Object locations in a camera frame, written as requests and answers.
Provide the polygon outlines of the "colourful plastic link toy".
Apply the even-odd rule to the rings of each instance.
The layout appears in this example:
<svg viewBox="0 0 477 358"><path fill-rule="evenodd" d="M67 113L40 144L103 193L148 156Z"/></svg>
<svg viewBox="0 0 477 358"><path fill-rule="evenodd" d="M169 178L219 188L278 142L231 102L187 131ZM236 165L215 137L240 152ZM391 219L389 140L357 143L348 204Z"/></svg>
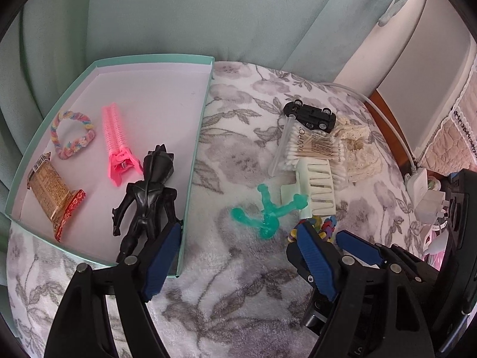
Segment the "colourful plastic link toy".
<svg viewBox="0 0 477 358"><path fill-rule="evenodd" d="M322 218L320 216L313 215L310 218L303 218L298 221L299 224L305 222L309 222L315 228L315 231L322 240L329 243L332 242L332 237L336 226L336 219L334 216Z"/></svg>

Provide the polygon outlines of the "white hair claw clip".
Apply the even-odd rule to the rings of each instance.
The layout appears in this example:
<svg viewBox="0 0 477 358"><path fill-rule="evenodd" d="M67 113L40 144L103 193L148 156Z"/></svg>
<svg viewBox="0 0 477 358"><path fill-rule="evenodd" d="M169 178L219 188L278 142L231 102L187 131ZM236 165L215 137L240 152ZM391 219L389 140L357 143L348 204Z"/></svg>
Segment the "white hair claw clip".
<svg viewBox="0 0 477 358"><path fill-rule="evenodd" d="M335 215L335 190L328 160L300 158L295 167L296 182L281 187L281 202L288 204L295 194L307 195L307 207L300 218Z"/></svg>

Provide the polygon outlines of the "cream lace scrunchie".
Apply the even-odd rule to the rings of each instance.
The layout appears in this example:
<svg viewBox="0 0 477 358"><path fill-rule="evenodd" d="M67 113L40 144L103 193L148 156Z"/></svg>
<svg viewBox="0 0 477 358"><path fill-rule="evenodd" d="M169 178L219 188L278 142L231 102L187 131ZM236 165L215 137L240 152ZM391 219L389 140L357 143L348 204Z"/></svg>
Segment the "cream lace scrunchie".
<svg viewBox="0 0 477 358"><path fill-rule="evenodd" d="M344 164L349 181L356 183L382 172L382 156L369 143L371 130L346 116L338 115L333 136L344 146Z"/></svg>

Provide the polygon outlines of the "green translucent stretchy figure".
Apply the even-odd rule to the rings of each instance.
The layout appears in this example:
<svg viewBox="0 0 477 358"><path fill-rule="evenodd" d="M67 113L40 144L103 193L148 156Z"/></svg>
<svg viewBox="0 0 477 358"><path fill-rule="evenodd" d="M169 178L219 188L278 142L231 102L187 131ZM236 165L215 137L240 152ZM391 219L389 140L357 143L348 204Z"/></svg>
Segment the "green translucent stretchy figure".
<svg viewBox="0 0 477 358"><path fill-rule="evenodd" d="M294 194L291 202L278 206L272 202L271 194L266 184L259 184L257 191L260 193L263 205L261 210L262 218L249 217L240 207L233 208L230 211L230 215L239 224L256 229L260 238L264 240L268 240L275 235L280 228L281 217L308 206L309 197L307 195Z"/></svg>

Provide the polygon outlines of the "pink hair claw clip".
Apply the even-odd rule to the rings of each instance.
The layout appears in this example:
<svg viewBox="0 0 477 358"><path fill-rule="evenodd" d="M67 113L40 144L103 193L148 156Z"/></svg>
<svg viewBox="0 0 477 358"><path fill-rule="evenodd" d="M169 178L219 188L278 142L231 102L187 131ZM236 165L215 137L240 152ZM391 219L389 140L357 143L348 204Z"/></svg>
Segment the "pink hair claw clip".
<svg viewBox="0 0 477 358"><path fill-rule="evenodd" d="M102 108L102 122L108 153L108 178L116 187L119 187L123 182L123 174L130 169L142 174L142 164L129 147L116 103Z"/></svg>

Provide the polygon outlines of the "white power adapter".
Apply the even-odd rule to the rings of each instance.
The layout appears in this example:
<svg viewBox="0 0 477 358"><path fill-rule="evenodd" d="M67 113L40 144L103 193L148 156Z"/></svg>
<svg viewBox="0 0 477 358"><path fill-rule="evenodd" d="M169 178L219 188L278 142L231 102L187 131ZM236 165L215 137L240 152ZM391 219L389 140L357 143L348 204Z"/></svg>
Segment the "white power adapter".
<svg viewBox="0 0 477 358"><path fill-rule="evenodd" d="M445 193L428 188L428 174L425 168L420 167L416 173L407 177L405 185L418 221L431 225L437 218L442 217Z"/></svg>

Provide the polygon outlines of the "bag of cotton swabs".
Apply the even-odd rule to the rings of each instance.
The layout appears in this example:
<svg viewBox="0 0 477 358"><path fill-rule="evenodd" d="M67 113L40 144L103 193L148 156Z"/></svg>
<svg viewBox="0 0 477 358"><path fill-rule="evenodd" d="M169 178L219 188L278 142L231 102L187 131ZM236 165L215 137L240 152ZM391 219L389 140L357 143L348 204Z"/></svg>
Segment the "bag of cotton swabs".
<svg viewBox="0 0 477 358"><path fill-rule="evenodd" d="M285 118L279 145L268 167L268 174L275 176L282 171L294 171L302 158L327 160L335 183L348 181L343 143L330 134L309 130L291 115Z"/></svg>

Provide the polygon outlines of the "gold wrapped snack packet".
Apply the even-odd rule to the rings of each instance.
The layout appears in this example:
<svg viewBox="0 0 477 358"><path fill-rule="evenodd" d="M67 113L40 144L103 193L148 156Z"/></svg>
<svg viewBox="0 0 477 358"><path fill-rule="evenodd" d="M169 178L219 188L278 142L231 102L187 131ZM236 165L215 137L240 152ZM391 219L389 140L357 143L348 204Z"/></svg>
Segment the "gold wrapped snack packet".
<svg viewBox="0 0 477 358"><path fill-rule="evenodd" d="M37 159L27 177L27 188L52 223L53 237L60 243L63 230L74 210L84 201L82 189L70 190L51 163L51 153Z"/></svg>

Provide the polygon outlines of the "quilted lace bed cover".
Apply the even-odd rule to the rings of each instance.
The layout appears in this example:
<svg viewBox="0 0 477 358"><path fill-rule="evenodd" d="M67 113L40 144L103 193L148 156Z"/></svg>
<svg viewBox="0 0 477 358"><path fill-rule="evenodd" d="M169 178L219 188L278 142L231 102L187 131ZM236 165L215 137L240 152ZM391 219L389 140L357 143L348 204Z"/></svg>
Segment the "quilted lace bed cover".
<svg viewBox="0 0 477 358"><path fill-rule="evenodd" d="M462 169L476 171L476 60L459 97L428 141L418 164L443 176Z"/></svg>

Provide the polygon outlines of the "floral grey white blanket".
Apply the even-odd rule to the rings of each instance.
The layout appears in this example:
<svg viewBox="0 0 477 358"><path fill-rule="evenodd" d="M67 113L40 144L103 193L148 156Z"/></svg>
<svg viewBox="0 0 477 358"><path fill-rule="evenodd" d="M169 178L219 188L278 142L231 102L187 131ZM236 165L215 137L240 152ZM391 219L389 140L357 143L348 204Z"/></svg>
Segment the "floral grey white blanket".
<svg viewBox="0 0 477 358"><path fill-rule="evenodd" d="M301 320L311 279L285 254L302 196L336 230L423 253L403 176L355 91L209 57L98 61L46 108L8 196L10 307L31 357L43 356L80 263L120 269L139 211L126 192L144 173L129 170L120 185L108 176L111 104L137 159L161 145L174 154L167 187L184 225L174 262L150 270L162 289L145 305L172 357L310 354L317 338Z"/></svg>

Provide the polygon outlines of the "black toy action figure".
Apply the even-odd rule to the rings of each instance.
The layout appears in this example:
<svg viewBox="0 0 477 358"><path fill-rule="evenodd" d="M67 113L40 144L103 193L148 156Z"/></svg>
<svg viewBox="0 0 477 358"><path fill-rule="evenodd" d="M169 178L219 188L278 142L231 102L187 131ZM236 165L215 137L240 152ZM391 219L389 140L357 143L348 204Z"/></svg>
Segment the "black toy action figure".
<svg viewBox="0 0 477 358"><path fill-rule="evenodd" d="M174 172L174 154L167 151L164 144L148 152L143 160L143 179L128 183L122 202L112 210L112 227L115 236L120 235L120 225L131 204L136 211L125 237L123 237L116 262L121 263L133 254L142 234L146 243L153 243L161 232L161 213L165 212L167 221L179 223L175 215L177 191L166 185Z"/></svg>

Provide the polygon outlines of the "black toy car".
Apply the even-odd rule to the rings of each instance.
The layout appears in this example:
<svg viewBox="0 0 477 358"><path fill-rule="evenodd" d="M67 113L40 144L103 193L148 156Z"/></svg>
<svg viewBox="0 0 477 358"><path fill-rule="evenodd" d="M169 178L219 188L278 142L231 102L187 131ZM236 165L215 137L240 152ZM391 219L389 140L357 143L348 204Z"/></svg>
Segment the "black toy car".
<svg viewBox="0 0 477 358"><path fill-rule="evenodd" d="M294 115L296 120L309 130L330 133L335 128L336 115L330 108L304 104L301 99L287 102L283 108L286 116Z"/></svg>

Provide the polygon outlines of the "teal shallow cardboard box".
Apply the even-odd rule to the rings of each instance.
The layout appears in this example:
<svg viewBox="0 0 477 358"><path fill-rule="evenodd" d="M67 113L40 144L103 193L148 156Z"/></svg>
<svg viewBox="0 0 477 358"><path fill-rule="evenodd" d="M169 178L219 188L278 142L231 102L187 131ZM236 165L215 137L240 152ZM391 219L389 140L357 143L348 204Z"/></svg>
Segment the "teal shallow cardboard box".
<svg viewBox="0 0 477 358"><path fill-rule="evenodd" d="M145 156L165 146L174 157L167 187L175 212L188 216L193 165L213 74L209 56L147 54L93 62L58 99L32 138L7 197L6 214L50 245L104 267L115 264L120 237L112 211L129 183L145 176ZM55 237L52 214L28 181L44 165L83 202Z"/></svg>

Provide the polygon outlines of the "pale green curtain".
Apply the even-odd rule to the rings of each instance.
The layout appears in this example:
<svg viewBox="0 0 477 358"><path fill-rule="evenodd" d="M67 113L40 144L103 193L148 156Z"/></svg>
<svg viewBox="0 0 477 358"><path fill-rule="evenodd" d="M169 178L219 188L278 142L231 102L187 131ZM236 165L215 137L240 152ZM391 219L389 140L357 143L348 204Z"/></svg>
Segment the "pale green curtain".
<svg viewBox="0 0 477 358"><path fill-rule="evenodd" d="M91 62L190 53L333 81L407 0L1 0L1 193Z"/></svg>

